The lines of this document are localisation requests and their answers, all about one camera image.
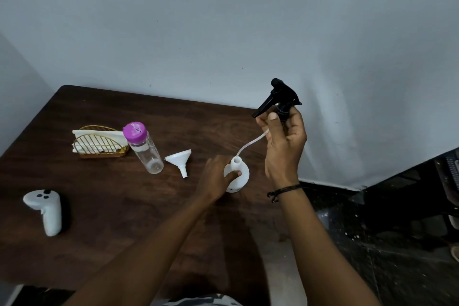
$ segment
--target wood grain surface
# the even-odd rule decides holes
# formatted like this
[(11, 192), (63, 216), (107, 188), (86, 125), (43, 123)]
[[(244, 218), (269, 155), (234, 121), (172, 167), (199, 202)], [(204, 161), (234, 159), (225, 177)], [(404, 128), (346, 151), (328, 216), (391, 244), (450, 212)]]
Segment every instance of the wood grain surface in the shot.
[[(78, 288), (177, 210), (194, 192), (208, 158), (233, 156), (261, 134), (251, 113), (232, 106), (61, 87), (0, 158), (0, 279)], [(167, 162), (161, 173), (149, 174), (132, 151), (123, 158), (103, 159), (72, 153), (72, 129), (104, 125), (120, 130), (131, 121), (146, 125), (162, 157), (191, 149), (189, 177), (183, 179)], [(266, 269), (285, 263), (291, 247), (285, 245), (288, 234), (280, 207), (266, 196), (265, 152), (262, 140), (242, 153), (249, 182), (242, 191), (226, 194), (199, 220), (166, 278), (163, 297), (221, 292), (244, 305), (269, 303)], [(44, 188), (59, 192), (68, 208), (68, 228), (51, 238), (44, 234), (39, 212), (22, 202), (27, 192)]]

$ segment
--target person's right forearm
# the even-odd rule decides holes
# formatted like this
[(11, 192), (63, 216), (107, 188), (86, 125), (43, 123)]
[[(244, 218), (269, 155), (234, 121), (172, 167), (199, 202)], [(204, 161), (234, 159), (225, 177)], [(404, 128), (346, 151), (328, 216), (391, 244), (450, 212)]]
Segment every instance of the person's right forearm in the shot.
[(302, 189), (279, 195), (298, 271), (312, 305), (380, 305), (331, 241)]

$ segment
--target white game controller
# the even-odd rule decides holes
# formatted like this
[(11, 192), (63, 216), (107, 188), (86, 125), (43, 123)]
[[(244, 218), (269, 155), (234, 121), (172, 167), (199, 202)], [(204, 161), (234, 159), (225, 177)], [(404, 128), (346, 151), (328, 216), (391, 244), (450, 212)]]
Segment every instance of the white game controller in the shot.
[(41, 210), (43, 215), (44, 232), (55, 236), (62, 228), (59, 194), (52, 190), (35, 190), (27, 193), (23, 199), (30, 208)]

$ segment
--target wooden table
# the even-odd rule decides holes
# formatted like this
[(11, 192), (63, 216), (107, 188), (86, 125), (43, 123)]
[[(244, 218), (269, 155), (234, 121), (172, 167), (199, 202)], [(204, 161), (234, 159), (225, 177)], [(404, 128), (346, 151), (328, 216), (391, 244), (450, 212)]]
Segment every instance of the wooden table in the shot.
[[(195, 189), (206, 160), (235, 155), (260, 135), (252, 110), (93, 88), (63, 86), (0, 158), (0, 279), (74, 290), (93, 272), (171, 215)], [(81, 159), (72, 129), (121, 129), (143, 122), (162, 157), (192, 149), (188, 178), (166, 163), (158, 175), (130, 151), (122, 158)], [(264, 176), (266, 141), (242, 157), (250, 179), (199, 220), (162, 288), (167, 297), (223, 292), (245, 305), (268, 303), (267, 264), (286, 264), (290, 243)], [(38, 211), (22, 197), (58, 191), (69, 228), (44, 234)]]

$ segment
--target person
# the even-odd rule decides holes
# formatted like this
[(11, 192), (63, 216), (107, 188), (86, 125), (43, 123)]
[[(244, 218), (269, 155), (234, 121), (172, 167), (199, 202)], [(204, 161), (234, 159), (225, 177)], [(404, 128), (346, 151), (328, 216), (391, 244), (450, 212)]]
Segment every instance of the person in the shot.
[[(285, 126), (272, 111), (257, 117), (257, 124), (263, 131), (269, 128), (265, 173), (273, 189), (298, 184), (297, 168), (307, 139), (300, 112), (292, 107)], [(234, 171), (223, 176), (223, 169), (230, 159), (221, 155), (209, 159), (196, 192), (185, 204), (155, 231), (101, 268), (65, 305), (149, 305), (199, 217), (240, 175)], [(331, 241), (304, 191), (298, 188), (284, 192), (278, 195), (278, 199), (308, 303), (379, 305), (376, 296)], [(212, 305), (214, 301), (218, 305), (240, 305), (224, 295), (194, 301), (188, 299), (184, 303)]]

